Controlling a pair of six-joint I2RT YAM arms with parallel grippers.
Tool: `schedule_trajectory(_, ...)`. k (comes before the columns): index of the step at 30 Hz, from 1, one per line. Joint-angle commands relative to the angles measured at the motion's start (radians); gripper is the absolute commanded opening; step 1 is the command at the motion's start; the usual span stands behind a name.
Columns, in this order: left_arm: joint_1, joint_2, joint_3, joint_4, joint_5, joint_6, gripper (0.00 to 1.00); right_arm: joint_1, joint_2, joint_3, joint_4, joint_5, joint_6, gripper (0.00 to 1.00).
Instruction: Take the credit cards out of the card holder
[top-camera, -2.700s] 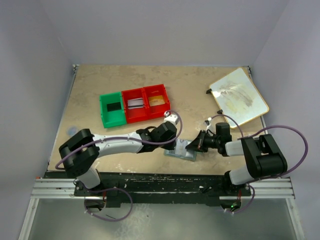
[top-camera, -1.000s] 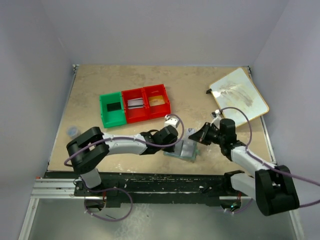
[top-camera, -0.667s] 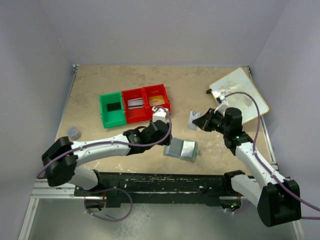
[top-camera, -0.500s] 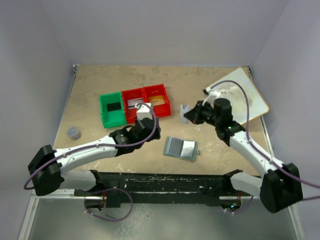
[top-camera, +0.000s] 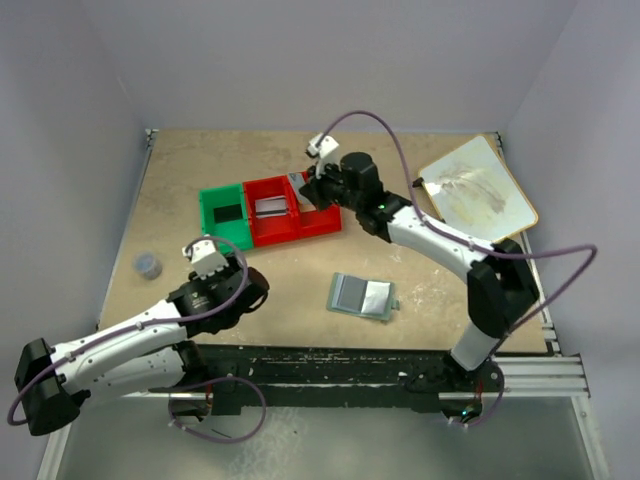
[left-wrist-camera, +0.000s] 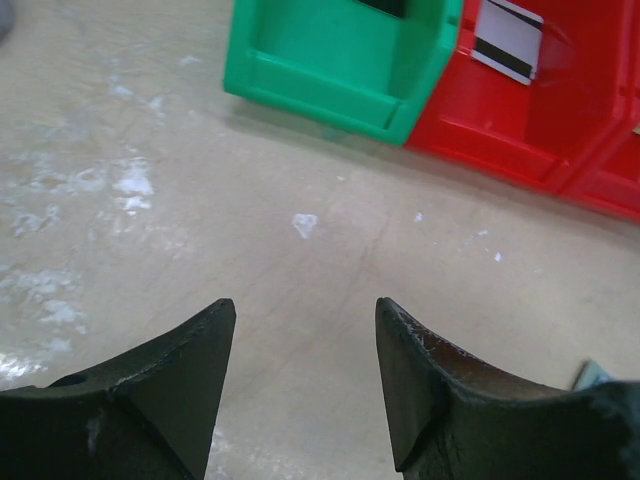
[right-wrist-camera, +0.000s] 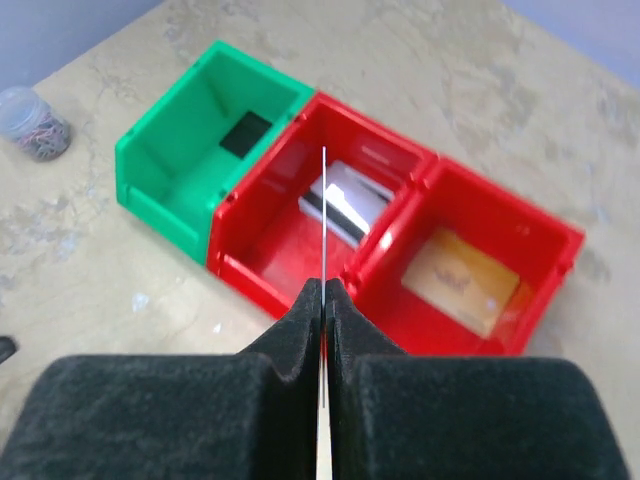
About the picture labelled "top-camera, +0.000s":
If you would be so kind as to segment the green card holder wallet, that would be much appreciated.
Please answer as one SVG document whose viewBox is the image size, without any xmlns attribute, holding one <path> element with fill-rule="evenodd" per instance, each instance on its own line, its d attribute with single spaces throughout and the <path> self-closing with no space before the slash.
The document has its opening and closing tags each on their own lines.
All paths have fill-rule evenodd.
<svg viewBox="0 0 640 480">
<path fill-rule="evenodd" d="M 363 279 L 336 272 L 329 288 L 326 309 L 335 313 L 389 322 L 393 312 L 400 310 L 400 302 L 395 296 L 393 282 Z"/>
</svg>

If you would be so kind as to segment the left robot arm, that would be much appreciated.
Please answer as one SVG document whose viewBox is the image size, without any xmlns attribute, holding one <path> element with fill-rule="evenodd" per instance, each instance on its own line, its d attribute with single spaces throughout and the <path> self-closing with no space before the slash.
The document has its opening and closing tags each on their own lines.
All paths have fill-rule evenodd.
<svg viewBox="0 0 640 480">
<path fill-rule="evenodd" d="M 210 369 L 194 337 L 235 327 L 269 289 L 252 267 L 192 273 L 165 299 L 118 325 L 54 346 L 42 338 L 28 343 L 14 376 L 8 424 L 43 436 L 72 423 L 89 402 L 200 387 Z"/>
</svg>

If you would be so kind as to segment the grey credit card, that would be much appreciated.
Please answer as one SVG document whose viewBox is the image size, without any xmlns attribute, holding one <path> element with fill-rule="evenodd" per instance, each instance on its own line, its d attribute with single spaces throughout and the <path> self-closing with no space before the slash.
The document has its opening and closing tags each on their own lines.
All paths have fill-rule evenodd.
<svg viewBox="0 0 640 480">
<path fill-rule="evenodd" d="M 301 193 L 301 188 L 306 185 L 304 175 L 301 172 L 291 172 L 287 174 L 287 179 L 298 203 L 313 208 L 313 203 Z"/>
</svg>

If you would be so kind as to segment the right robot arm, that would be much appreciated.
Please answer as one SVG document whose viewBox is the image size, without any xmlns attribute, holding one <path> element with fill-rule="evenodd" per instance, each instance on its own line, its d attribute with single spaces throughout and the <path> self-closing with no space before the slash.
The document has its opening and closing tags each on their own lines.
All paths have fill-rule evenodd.
<svg viewBox="0 0 640 480">
<path fill-rule="evenodd" d="M 349 153 L 337 164 L 318 154 L 312 159 L 299 191 L 315 207 L 352 211 L 368 234 L 431 259 L 466 284 L 469 324 L 449 356 L 465 371 L 480 367 L 539 300 L 520 245 L 510 239 L 494 244 L 465 237 L 424 214 L 384 188 L 367 153 Z"/>
</svg>

